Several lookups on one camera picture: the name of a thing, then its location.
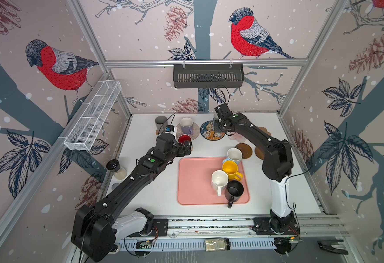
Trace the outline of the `light blue mug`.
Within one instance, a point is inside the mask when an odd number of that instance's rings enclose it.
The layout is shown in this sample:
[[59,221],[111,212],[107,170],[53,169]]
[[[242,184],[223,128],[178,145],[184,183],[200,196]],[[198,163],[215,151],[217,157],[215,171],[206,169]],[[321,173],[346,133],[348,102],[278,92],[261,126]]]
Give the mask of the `light blue mug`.
[[213,115],[213,128],[215,133],[225,133],[224,131],[224,120],[214,113]]

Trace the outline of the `pink flower coaster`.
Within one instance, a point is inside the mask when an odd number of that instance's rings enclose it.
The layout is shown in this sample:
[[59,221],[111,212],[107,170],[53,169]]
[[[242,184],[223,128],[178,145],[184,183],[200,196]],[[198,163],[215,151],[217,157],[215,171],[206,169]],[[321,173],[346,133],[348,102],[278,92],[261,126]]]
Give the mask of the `pink flower coaster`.
[[246,141],[246,138],[238,133],[230,133],[230,134],[227,134],[227,136],[229,140],[234,140],[239,143],[244,143]]

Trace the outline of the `red interior white mug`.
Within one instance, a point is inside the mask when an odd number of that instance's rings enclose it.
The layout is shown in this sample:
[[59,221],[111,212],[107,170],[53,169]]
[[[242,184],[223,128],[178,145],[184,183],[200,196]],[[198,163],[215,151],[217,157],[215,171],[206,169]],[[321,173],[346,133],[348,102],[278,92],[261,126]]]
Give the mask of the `red interior white mug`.
[[192,138],[190,135],[182,134],[181,136],[179,136],[179,138],[178,138],[179,143],[184,143],[186,141],[192,141]]

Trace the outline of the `grey mug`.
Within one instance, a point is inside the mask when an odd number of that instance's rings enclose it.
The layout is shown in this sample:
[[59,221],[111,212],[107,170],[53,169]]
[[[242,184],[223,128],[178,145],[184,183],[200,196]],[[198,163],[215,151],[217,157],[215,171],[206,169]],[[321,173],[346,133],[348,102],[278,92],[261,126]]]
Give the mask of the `grey mug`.
[[157,130],[160,130],[161,128],[163,128],[163,126],[167,125],[167,117],[166,116],[158,116],[155,119],[155,124],[156,124]]

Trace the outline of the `blue cartoon round coaster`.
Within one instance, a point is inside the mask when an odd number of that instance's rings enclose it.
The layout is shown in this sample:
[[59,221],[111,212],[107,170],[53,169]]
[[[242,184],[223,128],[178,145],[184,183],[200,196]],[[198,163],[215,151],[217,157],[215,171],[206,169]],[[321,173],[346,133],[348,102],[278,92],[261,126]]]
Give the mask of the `blue cartoon round coaster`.
[[214,130],[213,121],[206,121],[205,123],[203,123],[200,127],[200,134],[202,137],[209,141],[218,141],[225,136],[225,133],[216,132]]

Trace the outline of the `white blue mug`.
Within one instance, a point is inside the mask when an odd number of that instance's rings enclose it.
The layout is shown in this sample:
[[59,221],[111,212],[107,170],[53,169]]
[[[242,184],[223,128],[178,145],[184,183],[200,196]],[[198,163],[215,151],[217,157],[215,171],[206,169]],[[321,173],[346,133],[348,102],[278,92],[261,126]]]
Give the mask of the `white blue mug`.
[[231,148],[227,151],[227,158],[223,160],[222,163],[227,161],[232,161],[236,164],[239,164],[242,160],[242,152],[237,148]]

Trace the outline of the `lavender mug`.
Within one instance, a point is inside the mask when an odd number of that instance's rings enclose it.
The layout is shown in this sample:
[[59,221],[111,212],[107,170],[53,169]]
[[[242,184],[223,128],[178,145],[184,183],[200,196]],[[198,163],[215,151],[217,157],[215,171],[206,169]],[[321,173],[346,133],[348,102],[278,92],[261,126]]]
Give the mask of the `lavender mug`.
[[181,131],[183,134],[192,135],[194,133],[194,121],[189,117],[184,117],[180,121]]

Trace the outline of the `cork flower coaster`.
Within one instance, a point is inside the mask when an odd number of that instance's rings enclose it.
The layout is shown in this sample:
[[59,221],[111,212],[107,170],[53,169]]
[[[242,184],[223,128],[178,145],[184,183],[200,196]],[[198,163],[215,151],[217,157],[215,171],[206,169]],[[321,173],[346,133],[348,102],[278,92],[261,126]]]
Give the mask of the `cork flower coaster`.
[[269,136],[271,136],[271,133],[264,127],[259,127],[260,130],[262,130],[264,133],[268,134]]

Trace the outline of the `pink bunny round coaster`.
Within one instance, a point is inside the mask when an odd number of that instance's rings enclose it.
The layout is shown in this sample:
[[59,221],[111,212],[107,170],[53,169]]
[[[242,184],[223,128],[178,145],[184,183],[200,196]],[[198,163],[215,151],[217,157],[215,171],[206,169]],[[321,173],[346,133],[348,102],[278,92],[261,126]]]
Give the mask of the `pink bunny round coaster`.
[[[176,126],[177,132],[176,132],[176,139],[178,139],[180,136],[184,135],[181,124],[177,124]],[[188,136],[191,137],[192,140],[195,140],[200,135],[200,127],[197,123],[193,123],[192,126],[192,133],[187,133]]]

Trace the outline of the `brown round wooden coaster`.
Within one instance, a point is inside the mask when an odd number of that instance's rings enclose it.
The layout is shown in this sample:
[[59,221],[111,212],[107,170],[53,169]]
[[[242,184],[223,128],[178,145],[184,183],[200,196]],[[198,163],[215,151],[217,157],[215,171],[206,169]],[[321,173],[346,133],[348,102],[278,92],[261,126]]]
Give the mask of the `brown round wooden coaster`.
[[265,154],[264,154],[264,151],[259,149],[259,148],[255,148],[255,154],[256,156],[260,159],[260,160],[264,160],[265,158]]

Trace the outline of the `yellow mug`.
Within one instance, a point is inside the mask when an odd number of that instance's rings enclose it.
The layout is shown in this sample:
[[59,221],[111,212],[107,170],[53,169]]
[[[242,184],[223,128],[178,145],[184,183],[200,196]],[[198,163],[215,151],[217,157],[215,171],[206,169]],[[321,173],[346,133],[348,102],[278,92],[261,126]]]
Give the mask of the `yellow mug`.
[[225,161],[222,164],[222,170],[228,175],[229,181],[243,179],[243,175],[239,172],[238,165],[233,161]]

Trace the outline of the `pink serving tray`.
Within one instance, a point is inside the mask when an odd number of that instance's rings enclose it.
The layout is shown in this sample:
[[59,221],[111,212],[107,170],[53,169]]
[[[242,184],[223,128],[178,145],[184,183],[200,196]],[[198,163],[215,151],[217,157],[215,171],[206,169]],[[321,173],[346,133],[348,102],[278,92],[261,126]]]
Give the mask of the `pink serving tray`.
[[222,157],[182,158],[178,170],[178,203],[189,205],[227,204],[224,191],[220,197],[211,186],[211,175],[222,169]]

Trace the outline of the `black mug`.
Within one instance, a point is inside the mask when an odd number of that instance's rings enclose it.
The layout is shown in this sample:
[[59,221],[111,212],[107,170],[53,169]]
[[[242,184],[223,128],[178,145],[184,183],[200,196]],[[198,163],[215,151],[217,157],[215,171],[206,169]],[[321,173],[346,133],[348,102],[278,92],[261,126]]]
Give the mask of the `black mug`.
[[233,203],[239,200],[239,198],[244,193],[244,186],[240,181],[232,180],[230,181],[225,189],[224,195],[228,201],[227,207],[230,209],[233,206]]

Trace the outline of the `dark glossy round coaster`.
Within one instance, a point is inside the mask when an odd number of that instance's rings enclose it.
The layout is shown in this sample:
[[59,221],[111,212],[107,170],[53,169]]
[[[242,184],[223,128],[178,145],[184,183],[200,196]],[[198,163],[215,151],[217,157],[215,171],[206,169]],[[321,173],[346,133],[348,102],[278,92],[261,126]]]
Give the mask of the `dark glossy round coaster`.
[[253,154],[253,149],[246,143],[239,143],[235,148],[242,153],[242,159],[244,160],[250,158]]

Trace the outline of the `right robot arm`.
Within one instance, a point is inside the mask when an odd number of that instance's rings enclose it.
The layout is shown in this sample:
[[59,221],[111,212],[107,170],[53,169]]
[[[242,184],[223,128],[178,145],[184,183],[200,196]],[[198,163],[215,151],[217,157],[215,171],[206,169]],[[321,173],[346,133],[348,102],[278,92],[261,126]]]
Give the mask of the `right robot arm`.
[[264,153],[262,170],[270,180],[272,193],[270,227],[277,234],[285,232],[295,219],[287,199],[287,180],[294,167],[290,143],[268,135],[244,114],[232,113],[227,104],[217,106],[215,111],[222,132],[240,134]]

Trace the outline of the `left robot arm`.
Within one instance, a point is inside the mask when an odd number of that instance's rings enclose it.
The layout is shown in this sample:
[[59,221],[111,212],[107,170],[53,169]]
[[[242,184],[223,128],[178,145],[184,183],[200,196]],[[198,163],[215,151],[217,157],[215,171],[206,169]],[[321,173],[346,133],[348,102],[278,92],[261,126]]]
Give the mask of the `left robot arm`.
[[178,142],[171,133],[162,133],[155,147],[141,157],[128,177],[102,200],[82,206],[75,215],[71,242],[94,262],[119,250],[118,242],[132,234],[148,236],[154,216],[144,208],[122,217],[131,200],[153,182],[176,157],[191,154],[192,142]]

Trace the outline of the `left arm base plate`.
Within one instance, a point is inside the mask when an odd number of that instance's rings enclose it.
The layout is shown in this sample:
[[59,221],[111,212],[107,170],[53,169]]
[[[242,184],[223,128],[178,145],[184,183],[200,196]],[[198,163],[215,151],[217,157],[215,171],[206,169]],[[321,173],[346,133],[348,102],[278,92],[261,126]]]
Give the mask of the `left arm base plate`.
[[152,219],[147,223],[147,236],[166,237],[169,228],[168,219]]

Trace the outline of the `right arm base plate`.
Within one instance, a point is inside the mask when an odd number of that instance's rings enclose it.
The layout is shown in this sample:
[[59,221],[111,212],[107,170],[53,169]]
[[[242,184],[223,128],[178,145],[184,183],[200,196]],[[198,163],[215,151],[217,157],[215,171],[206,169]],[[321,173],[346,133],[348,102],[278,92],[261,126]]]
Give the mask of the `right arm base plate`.
[[272,219],[267,218],[254,218],[253,227],[251,228],[258,236],[268,235],[287,235],[287,236],[298,236],[301,231],[300,227],[295,218],[291,219],[288,226],[284,227],[279,231],[274,231],[271,224]]

